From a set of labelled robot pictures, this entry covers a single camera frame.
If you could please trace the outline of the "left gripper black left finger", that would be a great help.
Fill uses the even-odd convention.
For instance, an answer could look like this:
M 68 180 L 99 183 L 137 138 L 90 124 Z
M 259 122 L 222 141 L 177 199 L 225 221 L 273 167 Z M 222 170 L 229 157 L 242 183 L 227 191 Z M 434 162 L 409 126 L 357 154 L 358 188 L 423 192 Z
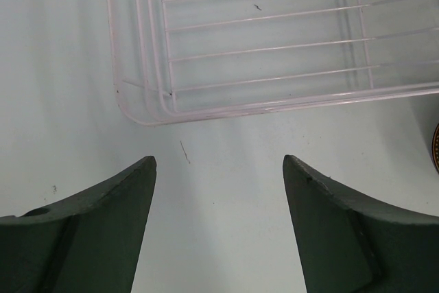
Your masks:
M 147 156 L 22 216 L 1 218 L 2 292 L 130 292 L 156 182 Z

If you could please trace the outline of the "clear plastic dish rack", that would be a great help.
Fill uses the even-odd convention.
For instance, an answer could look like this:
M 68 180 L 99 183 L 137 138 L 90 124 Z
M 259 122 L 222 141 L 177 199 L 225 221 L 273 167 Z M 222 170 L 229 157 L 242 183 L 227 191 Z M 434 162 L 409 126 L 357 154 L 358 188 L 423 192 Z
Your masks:
M 438 92 L 438 0 L 107 0 L 143 126 Z

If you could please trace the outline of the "red black mug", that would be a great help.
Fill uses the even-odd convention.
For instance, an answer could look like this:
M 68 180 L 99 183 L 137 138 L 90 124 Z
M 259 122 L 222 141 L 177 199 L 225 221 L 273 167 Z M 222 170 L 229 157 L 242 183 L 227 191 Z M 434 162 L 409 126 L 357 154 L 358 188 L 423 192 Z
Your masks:
M 431 157 L 436 171 L 439 172 L 439 124 L 436 126 L 432 136 Z

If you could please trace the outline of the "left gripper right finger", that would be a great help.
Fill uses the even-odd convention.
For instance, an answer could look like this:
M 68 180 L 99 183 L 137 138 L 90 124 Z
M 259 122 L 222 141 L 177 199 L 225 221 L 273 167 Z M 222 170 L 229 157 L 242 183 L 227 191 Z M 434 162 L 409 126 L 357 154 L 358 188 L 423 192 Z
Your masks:
M 438 218 L 388 204 L 299 158 L 283 178 L 308 292 L 437 292 Z

